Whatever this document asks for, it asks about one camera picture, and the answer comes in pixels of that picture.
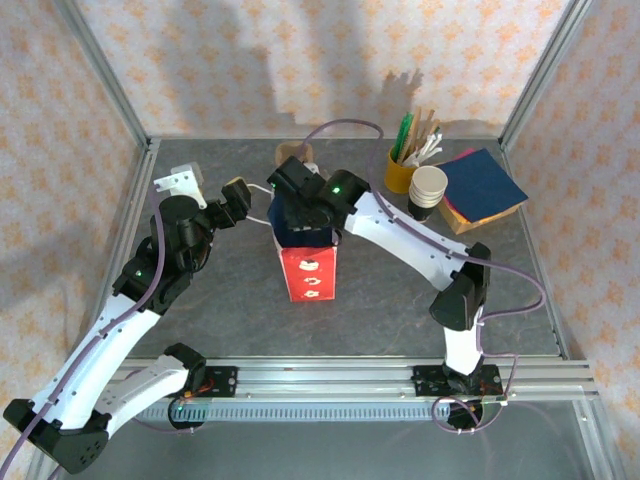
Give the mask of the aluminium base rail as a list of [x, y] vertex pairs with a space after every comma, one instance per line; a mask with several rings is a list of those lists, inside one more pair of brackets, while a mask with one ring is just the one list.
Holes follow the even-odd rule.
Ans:
[[[585, 360], [525, 356], [515, 368], [509, 359], [491, 361], [499, 369], [509, 401], [568, 401], [596, 397], [598, 388]], [[418, 402], [411, 380], [417, 365], [442, 361], [418, 357], [228, 357], [209, 366], [238, 368], [236, 397], [257, 402]]]

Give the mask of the aluminium frame post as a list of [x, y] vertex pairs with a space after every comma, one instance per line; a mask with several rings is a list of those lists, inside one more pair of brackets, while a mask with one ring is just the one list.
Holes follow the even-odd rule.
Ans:
[[53, 0], [57, 10], [79, 42], [98, 79], [105, 87], [136, 144], [146, 150], [150, 137], [146, 133], [126, 92], [94, 35], [76, 0]]
[[512, 110], [498, 142], [503, 152], [508, 152], [552, 80], [574, 37], [587, 17], [594, 0], [569, 0], [540, 59]]

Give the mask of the stack of paper cups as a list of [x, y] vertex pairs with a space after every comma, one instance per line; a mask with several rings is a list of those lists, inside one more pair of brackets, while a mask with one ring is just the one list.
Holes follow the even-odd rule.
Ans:
[[418, 222], [424, 222], [442, 200], [448, 178], [436, 166], [422, 166], [411, 177], [408, 192], [408, 212]]

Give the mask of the white wrapped sticks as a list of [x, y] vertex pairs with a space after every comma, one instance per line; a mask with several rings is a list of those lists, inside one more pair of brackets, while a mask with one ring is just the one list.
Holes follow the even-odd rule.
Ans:
[[425, 144], [411, 153], [403, 162], [403, 167], [419, 167], [427, 160], [443, 151], [440, 143], [443, 135], [439, 132], [429, 134]]

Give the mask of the aluminium lower frame leg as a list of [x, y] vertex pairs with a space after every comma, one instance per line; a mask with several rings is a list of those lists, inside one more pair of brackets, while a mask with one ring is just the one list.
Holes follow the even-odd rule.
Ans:
[[582, 443], [594, 480], [615, 480], [616, 467], [608, 445], [598, 399], [573, 401]]

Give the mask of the brown paper napkin stack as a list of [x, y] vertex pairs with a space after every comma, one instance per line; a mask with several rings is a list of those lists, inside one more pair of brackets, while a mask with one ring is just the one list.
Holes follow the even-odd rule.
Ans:
[[440, 212], [440, 214], [442, 215], [446, 223], [449, 225], [453, 233], [456, 235], [465, 233], [467, 231], [473, 230], [480, 226], [489, 224], [498, 219], [507, 217], [517, 212], [519, 208], [520, 208], [520, 204], [516, 204], [501, 213], [480, 219], [475, 222], [470, 222], [466, 217], [461, 215], [453, 206], [451, 206], [446, 199], [443, 199], [438, 205], [438, 211]]

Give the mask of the yellow holder cup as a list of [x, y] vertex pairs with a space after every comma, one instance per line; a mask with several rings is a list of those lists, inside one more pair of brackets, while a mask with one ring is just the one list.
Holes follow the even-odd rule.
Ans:
[[395, 148], [392, 147], [387, 154], [387, 165], [384, 175], [384, 185], [395, 194], [407, 194], [409, 192], [411, 178], [417, 170], [416, 166], [402, 166], [394, 161], [393, 154]]

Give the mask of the red white paper gift bag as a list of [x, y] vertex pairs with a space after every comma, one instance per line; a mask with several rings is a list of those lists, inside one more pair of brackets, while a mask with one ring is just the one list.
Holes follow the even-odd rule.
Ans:
[[[249, 183], [249, 187], [276, 196], [272, 189]], [[273, 228], [267, 220], [247, 218], [271, 228], [272, 238], [282, 268], [291, 302], [318, 302], [334, 300], [336, 296], [337, 248], [340, 235], [333, 230], [334, 245], [324, 248], [282, 248], [276, 240]]]

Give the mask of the brown cardboard cup carrier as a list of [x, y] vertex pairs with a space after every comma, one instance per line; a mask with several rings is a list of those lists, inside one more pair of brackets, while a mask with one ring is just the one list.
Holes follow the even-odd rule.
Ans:
[[295, 157], [304, 164], [314, 163], [314, 152], [312, 146], [302, 141], [286, 141], [280, 143], [275, 149], [275, 165], [279, 167], [289, 157]]

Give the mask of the green straw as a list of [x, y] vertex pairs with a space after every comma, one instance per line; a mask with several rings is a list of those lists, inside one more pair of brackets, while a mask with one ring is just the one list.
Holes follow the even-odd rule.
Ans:
[[401, 153], [403, 151], [404, 145], [406, 140], [409, 137], [409, 131], [410, 128], [412, 126], [413, 123], [413, 119], [414, 119], [414, 114], [413, 113], [407, 113], [401, 121], [397, 136], [396, 136], [396, 141], [394, 144], [394, 153], [392, 154], [392, 159], [396, 162], [396, 163], [400, 163], [401, 162]]

